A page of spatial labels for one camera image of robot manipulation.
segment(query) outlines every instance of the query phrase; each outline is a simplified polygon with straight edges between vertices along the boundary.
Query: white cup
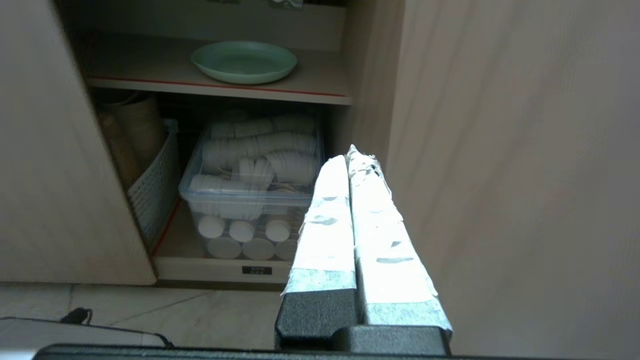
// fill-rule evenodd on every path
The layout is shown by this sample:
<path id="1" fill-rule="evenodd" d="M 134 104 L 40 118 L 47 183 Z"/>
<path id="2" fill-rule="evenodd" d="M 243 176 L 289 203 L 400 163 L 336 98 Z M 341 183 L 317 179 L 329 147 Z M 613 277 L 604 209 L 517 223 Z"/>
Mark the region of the white cup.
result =
<path id="1" fill-rule="evenodd" d="M 225 225 L 219 217 L 204 216 L 198 221 L 198 232 L 207 239 L 219 238 L 225 231 Z"/>
<path id="2" fill-rule="evenodd" d="M 214 258 L 235 259 L 242 253 L 242 247 L 230 238 L 211 239 L 207 243 L 207 251 Z"/>
<path id="3" fill-rule="evenodd" d="M 236 220 L 231 223 L 229 227 L 229 235 L 241 243 L 246 243 L 253 239 L 255 228 L 251 223 L 241 220 Z"/>
<path id="4" fill-rule="evenodd" d="M 286 261 L 293 261 L 296 257 L 296 250 L 298 249 L 298 242 L 295 240 L 283 241 L 277 243 L 275 246 L 276 256 Z"/>
<path id="5" fill-rule="evenodd" d="M 285 220 L 275 218 L 267 223 L 265 233 L 267 239 L 280 243 L 285 241 L 291 235 L 291 225 Z"/>
<path id="6" fill-rule="evenodd" d="M 242 244 L 242 252 L 252 260 L 267 260 L 273 257 L 275 248 L 265 239 L 253 239 Z"/>

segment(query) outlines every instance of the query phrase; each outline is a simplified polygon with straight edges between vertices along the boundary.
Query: plastic basket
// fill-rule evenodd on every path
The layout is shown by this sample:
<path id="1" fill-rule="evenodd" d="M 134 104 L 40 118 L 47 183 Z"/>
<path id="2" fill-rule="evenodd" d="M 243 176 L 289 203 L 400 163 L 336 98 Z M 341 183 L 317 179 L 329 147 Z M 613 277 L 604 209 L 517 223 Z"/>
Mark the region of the plastic basket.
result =
<path id="1" fill-rule="evenodd" d="M 176 134 L 178 122 L 164 119 L 168 136 L 155 160 L 127 191 L 147 248 L 154 246 L 177 199 L 180 168 Z"/>

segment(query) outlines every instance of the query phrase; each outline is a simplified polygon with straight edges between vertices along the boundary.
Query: floor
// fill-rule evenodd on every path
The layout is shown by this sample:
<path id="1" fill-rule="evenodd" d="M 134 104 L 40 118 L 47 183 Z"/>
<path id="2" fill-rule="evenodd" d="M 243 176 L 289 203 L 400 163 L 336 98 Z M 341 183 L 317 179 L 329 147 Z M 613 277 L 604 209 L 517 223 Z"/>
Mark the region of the floor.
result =
<path id="1" fill-rule="evenodd" d="M 159 333 L 180 347 L 272 349 L 280 294 L 0 284 L 0 317 L 59 320 L 76 307 L 93 310 L 91 324 Z"/>

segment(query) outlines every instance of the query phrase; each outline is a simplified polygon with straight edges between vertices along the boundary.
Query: label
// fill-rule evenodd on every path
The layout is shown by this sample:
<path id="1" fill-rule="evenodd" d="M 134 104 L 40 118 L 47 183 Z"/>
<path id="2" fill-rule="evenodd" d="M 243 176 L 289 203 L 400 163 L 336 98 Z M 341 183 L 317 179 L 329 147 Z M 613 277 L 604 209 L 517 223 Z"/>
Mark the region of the label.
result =
<path id="1" fill-rule="evenodd" d="M 243 266 L 242 273 L 249 275 L 273 275 L 273 268 L 270 266 Z"/>

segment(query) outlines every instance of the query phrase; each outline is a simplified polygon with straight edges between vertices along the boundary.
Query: plastic storage box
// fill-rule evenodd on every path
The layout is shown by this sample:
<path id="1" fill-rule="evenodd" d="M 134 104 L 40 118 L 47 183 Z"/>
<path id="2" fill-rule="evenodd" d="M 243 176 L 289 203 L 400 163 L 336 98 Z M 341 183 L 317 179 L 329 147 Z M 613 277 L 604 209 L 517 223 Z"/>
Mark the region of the plastic storage box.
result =
<path id="1" fill-rule="evenodd" d="M 308 115 L 207 127 L 179 186 L 207 256 L 292 261 L 322 158 Z"/>

